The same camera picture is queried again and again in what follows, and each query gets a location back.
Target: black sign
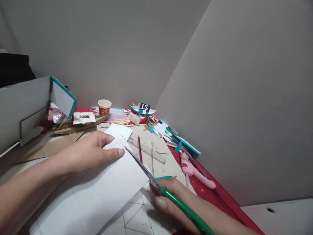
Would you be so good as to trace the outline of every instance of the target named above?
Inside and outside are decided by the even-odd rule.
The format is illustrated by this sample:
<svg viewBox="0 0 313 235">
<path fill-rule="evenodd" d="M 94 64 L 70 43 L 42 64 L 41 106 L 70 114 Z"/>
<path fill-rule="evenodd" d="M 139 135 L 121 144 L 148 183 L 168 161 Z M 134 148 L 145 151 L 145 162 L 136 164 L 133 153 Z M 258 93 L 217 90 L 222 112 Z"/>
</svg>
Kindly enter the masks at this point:
<svg viewBox="0 0 313 235">
<path fill-rule="evenodd" d="M 148 113 L 150 110 L 150 105 L 144 104 L 144 103 L 139 103 L 139 109 L 145 110 Z"/>
</svg>

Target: pink glue gun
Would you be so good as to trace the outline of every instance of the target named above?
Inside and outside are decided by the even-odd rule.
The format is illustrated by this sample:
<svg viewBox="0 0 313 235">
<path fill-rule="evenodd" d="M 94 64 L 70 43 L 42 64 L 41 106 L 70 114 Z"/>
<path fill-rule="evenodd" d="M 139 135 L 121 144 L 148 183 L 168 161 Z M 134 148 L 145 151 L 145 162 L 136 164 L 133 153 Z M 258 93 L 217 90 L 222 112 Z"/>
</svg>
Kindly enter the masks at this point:
<svg viewBox="0 0 313 235">
<path fill-rule="evenodd" d="M 194 176 L 197 180 L 199 180 L 205 187 L 209 189 L 215 189 L 216 185 L 213 181 L 204 177 L 188 160 L 187 154 L 182 152 L 180 154 L 180 160 L 182 163 L 182 170 L 184 174 L 188 174 L 189 176 Z"/>
</svg>

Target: gray wall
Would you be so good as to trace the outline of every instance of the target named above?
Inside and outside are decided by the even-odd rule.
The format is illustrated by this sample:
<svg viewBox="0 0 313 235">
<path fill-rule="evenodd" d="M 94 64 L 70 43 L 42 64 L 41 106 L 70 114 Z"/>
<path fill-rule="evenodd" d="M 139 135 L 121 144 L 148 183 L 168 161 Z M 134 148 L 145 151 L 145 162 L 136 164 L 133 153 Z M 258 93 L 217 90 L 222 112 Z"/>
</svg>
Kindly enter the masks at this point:
<svg viewBox="0 0 313 235">
<path fill-rule="evenodd" d="M 213 0 L 156 109 L 240 204 L 313 196 L 313 9 Z"/>
<path fill-rule="evenodd" d="M 155 107 L 209 0 L 3 0 L 0 40 L 37 77 L 70 87 L 78 106 Z"/>
</svg>

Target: green scissors handle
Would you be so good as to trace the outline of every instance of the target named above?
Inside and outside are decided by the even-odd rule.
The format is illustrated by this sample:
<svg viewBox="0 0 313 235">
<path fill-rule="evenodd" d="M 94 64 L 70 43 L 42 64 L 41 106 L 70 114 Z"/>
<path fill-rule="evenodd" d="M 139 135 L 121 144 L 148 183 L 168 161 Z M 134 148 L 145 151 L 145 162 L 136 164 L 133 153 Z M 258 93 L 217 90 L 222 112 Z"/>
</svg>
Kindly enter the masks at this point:
<svg viewBox="0 0 313 235">
<path fill-rule="evenodd" d="M 175 197 L 170 191 L 159 188 L 160 193 L 177 205 L 207 235 L 214 235 L 212 229 L 188 206 Z"/>
</svg>

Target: scissor blade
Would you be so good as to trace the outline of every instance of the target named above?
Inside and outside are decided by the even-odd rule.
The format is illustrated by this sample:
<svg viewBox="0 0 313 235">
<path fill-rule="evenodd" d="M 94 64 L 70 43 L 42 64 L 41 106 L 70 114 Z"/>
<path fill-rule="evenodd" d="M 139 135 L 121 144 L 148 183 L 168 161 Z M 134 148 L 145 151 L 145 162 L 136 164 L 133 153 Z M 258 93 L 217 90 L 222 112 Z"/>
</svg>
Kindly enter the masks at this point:
<svg viewBox="0 0 313 235">
<path fill-rule="evenodd" d="M 126 146 L 124 146 L 124 147 L 131 154 L 131 156 L 135 159 L 135 161 L 138 163 L 138 165 L 144 171 L 144 173 L 147 175 L 147 177 L 149 178 L 152 185 L 155 186 L 156 188 L 160 188 L 159 183 L 151 175 L 151 173 L 147 170 L 147 168 L 142 164 L 142 162 L 136 157 L 136 155 L 131 150 L 129 150 Z"/>
</svg>

